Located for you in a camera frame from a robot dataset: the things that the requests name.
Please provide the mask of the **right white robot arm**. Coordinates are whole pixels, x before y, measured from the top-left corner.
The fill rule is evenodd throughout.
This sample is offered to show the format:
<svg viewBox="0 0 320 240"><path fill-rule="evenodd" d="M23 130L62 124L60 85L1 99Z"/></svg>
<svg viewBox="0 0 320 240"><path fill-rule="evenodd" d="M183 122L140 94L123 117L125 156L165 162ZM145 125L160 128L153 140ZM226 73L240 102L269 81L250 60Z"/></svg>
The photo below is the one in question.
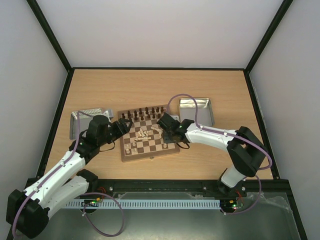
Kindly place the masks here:
<svg viewBox="0 0 320 240"><path fill-rule="evenodd" d="M217 181L218 191L229 196L236 185L247 177L254 177L266 157L266 148L247 127L225 130L200 125L191 119L182 122L165 113L157 124L170 141L186 145L203 144L227 152L232 166L227 168Z"/></svg>

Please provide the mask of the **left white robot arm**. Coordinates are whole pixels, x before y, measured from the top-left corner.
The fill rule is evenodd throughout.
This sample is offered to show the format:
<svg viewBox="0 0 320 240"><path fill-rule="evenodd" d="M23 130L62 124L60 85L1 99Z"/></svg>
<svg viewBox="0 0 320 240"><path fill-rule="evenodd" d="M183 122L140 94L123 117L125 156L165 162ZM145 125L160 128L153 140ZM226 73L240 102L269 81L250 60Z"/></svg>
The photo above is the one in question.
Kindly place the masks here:
<svg viewBox="0 0 320 240"><path fill-rule="evenodd" d="M96 195L98 176L84 167L100 153L105 144L113 144L127 134L131 118L110 122L105 115L95 115L86 130L76 130L76 139L62 159L45 175L23 191L8 196L6 221L12 235L17 232L32 239L47 226L50 218L69 201L82 195Z"/></svg>

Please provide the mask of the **pile of white pieces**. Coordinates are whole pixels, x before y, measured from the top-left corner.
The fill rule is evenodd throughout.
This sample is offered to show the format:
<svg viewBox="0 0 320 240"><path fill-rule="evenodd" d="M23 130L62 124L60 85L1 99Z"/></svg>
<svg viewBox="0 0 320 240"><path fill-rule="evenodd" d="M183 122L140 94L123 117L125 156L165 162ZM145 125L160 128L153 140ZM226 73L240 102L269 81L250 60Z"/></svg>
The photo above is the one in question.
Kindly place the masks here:
<svg viewBox="0 0 320 240"><path fill-rule="evenodd" d="M158 140L162 138L163 130L157 127L147 126L146 130L143 128L139 128L139 130L135 133L134 140L138 141L149 141L149 140Z"/></svg>

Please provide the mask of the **wooden chess board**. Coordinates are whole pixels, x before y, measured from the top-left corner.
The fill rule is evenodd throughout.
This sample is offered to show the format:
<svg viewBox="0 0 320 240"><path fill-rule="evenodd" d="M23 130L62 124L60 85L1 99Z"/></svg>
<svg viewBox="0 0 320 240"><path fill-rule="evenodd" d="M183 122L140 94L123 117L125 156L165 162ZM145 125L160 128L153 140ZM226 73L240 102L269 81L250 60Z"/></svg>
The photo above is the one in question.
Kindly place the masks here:
<svg viewBox="0 0 320 240"><path fill-rule="evenodd" d="M141 159L153 159L155 157L178 154L180 152L180 148L175 143L167 143L167 148L163 148L163 131L161 139L135 141L136 132L139 130L139 128L143 128L144 130L146 130L147 126L160 128L157 122L133 122L129 133L120 138L119 144L122 162L136 161Z"/></svg>

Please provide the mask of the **dark chess pieces row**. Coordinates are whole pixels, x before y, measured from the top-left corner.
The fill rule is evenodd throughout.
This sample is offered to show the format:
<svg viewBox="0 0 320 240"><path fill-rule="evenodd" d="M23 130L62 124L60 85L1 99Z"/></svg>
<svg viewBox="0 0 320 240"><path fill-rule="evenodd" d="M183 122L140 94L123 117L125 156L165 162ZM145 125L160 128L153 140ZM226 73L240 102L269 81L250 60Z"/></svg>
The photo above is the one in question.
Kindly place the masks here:
<svg viewBox="0 0 320 240"><path fill-rule="evenodd" d="M157 122L167 111L164 105L145 106L134 109L120 110L117 116L120 119L131 119L134 123L137 122Z"/></svg>

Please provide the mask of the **yellow metal tin box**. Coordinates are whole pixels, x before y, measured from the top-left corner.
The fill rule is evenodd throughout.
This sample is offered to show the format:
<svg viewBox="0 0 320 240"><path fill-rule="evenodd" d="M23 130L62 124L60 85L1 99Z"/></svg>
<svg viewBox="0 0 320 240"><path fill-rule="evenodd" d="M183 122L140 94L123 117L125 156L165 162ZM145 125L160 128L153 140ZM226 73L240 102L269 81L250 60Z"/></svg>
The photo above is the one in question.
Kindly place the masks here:
<svg viewBox="0 0 320 240"><path fill-rule="evenodd" d="M215 125L212 103L209 98L195 98L197 104L197 122L200 125L213 127ZM180 120L195 120L196 104L191 98L181 98L178 110Z"/></svg>

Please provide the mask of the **silver metal tin lid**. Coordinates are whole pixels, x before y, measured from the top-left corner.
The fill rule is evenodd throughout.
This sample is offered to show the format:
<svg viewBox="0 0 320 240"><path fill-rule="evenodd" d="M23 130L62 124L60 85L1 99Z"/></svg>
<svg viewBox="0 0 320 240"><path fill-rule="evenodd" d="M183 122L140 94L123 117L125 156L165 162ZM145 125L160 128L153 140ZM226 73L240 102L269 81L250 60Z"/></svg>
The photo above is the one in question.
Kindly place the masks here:
<svg viewBox="0 0 320 240"><path fill-rule="evenodd" d="M101 115L104 112L103 108L90 108L78 111L72 111L70 114L70 125L69 125L69 139L75 140L79 124L79 132L86 130L89 126L93 116Z"/></svg>

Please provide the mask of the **black enclosure frame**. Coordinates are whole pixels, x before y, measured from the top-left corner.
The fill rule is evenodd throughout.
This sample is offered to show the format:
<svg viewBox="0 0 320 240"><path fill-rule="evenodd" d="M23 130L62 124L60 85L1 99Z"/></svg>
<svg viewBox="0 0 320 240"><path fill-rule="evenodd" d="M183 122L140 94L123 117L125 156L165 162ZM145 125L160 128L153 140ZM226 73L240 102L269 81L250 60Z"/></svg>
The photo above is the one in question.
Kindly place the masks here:
<svg viewBox="0 0 320 240"><path fill-rule="evenodd" d="M67 77L64 82L64 86L59 98L59 102L57 105L57 109L55 111L55 115L53 118L53 122L50 128L50 132L44 147L44 151L41 157L41 160L39 162L39 167L37 169L36 175L34 178L29 178L27 180L28 183L30 183L32 180L36 180L39 177L41 177L44 174L45 166L47 165L48 159L49 159L49 153L51 152L52 145L54 142L54 137L56 135L57 129L58 129L58 123L61 119L63 107L65 105L68 91L70 89L70 85L72 83L72 77L74 75L75 70L144 70L144 71L242 71L244 74L244 78L246 81L246 85L248 88L248 92L250 95L250 100L254 109L255 117L257 120L257 124L260 130L260 133L262 134L262 140L264 144L266 144L266 148L271 154L271 158L273 161L273 166L271 167L271 173L273 180L263 180L262 182L266 184L266 189L268 191L276 192L278 188L283 184L285 187L290 187L290 183L288 180L281 179L277 167L277 163L273 154L273 151L271 149L271 144L269 141L269 137L266 130L266 125L263 122L262 112L260 107L258 106L258 99L257 94L254 93L253 84L250 78L250 72L254 68L255 64L257 63L258 59L262 55L263 51L265 50L267 44L269 43L270 39L272 38L274 32L278 28L280 22L284 18L285 14L289 10L290 6L292 5L292 0L284 0L282 1L280 7L278 8L276 14L274 15L270 25L268 26L266 32L264 33L258 47L254 51L254 54L250 58L250 61L248 62L247 66L245 68L227 68L227 67L220 67L220 68L214 68L214 67L72 67L70 63L67 60L67 57L65 53L63 52L61 45L59 44L59 41L57 40L54 32L52 31L52 28L50 27L50 24L48 23L41 7L39 6L38 2L36 0L28 0L27 4L29 5L33 15L36 17L38 23L40 24L41 28L43 29L46 37L50 41L50 44L52 45L53 49L55 50L57 56L59 57L59 60L62 62L66 72Z"/></svg>

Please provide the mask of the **black mounting rail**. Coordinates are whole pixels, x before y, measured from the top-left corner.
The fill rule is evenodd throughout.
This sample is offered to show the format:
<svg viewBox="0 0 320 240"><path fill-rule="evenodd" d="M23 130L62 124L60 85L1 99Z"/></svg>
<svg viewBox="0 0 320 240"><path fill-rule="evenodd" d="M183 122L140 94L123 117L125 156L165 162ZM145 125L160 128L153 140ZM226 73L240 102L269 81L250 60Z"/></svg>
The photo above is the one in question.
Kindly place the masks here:
<svg viewBox="0 0 320 240"><path fill-rule="evenodd" d="M111 193L190 193L200 194L204 197L216 199L245 197L247 193L259 192L257 180L241 181L234 188L227 189L217 180L125 180L125 179L100 179L97 183L108 194Z"/></svg>

